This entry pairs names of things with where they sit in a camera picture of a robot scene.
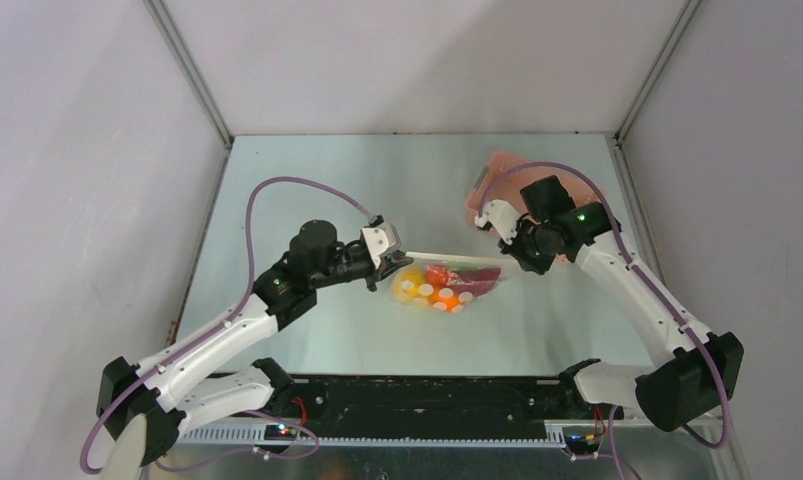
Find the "red fruit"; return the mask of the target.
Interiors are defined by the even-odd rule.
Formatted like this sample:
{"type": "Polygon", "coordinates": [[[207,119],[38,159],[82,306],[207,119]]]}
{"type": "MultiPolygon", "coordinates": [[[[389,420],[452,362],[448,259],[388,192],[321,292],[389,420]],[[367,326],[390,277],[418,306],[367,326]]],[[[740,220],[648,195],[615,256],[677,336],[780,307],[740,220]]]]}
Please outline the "red fruit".
{"type": "Polygon", "coordinates": [[[464,268],[452,270],[453,278],[448,288],[459,292],[470,292],[480,297],[493,290],[502,278],[499,267],[464,268]]]}

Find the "clear dotted zip top bag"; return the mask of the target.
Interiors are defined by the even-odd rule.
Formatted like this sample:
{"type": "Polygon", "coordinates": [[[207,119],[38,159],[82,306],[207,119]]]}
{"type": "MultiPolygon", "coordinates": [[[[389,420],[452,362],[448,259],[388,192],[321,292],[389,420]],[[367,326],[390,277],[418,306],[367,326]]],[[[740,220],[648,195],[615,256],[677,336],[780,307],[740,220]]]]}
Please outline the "clear dotted zip top bag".
{"type": "Polygon", "coordinates": [[[391,277],[389,291],[402,304],[456,314],[519,272],[508,257],[408,252],[412,262],[391,277]]]}

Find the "orange red carrot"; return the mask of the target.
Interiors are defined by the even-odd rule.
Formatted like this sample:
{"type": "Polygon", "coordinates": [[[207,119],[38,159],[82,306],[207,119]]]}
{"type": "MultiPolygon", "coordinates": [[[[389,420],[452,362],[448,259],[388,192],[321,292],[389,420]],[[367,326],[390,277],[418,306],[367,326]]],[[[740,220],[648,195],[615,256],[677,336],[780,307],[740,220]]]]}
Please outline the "orange red carrot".
{"type": "Polygon", "coordinates": [[[426,265],[424,277],[427,284],[434,288],[448,287],[453,278],[452,271],[445,265],[426,265]]]}

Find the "orange fruit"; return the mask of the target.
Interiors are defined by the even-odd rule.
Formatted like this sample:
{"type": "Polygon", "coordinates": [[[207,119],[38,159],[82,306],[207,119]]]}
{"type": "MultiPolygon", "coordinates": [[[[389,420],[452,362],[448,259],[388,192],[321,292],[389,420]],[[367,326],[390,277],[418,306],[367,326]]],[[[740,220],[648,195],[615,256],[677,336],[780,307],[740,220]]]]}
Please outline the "orange fruit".
{"type": "Polygon", "coordinates": [[[435,290],[429,297],[430,306],[447,313],[458,313],[474,299],[470,292],[459,292],[448,287],[435,290]]]}

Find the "yellow lemon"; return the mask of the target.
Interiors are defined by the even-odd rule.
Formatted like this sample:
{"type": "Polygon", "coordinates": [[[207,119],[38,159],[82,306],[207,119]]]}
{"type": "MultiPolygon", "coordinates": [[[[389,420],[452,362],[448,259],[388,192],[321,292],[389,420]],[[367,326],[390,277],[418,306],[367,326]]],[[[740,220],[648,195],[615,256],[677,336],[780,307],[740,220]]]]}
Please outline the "yellow lemon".
{"type": "Polygon", "coordinates": [[[430,296],[435,288],[425,276],[425,271],[418,266],[409,266],[400,270],[393,278],[391,292],[395,300],[419,307],[431,305],[430,296]]]}

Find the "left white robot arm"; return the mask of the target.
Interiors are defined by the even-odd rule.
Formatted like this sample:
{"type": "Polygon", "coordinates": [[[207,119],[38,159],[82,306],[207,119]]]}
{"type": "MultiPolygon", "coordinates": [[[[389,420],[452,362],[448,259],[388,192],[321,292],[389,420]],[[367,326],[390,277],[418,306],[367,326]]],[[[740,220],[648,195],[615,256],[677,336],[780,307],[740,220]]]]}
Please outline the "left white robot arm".
{"type": "Polygon", "coordinates": [[[343,243],[324,220],[305,223],[246,296],[201,331],[137,363],[102,372],[96,413],[115,444],[99,474],[128,478],[164,456],[184,434],[234,414],[281,416],[294,405],[292,377],[273,359],[223,377],[214,372],[317,304],[321,288],[362,280],[370,291],[412,260],[396,228],[376,217],[343,243]]]}

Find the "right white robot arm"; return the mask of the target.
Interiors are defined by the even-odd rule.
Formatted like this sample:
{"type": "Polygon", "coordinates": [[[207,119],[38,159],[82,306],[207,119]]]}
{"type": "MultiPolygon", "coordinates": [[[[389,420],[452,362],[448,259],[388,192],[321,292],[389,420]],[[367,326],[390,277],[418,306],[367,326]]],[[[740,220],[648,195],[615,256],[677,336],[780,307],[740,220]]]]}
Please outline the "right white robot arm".
{"type": "Polygon", "coordinates": [[[640,258],[603,201],[576,205],[556,176],[521,189],[526,210],[493,199],[476,223],[494,229],[502,254],[543,275],[563,256],[582,270],[618,308],[642,342],[648,366],[588,360],[574,366],[558,392],[562,411],[583,418],[598,404],[640,411],[673,432],[719,409],[730,411],[744,356],[732,333],[718,335],[686,309],[640,258]]]}

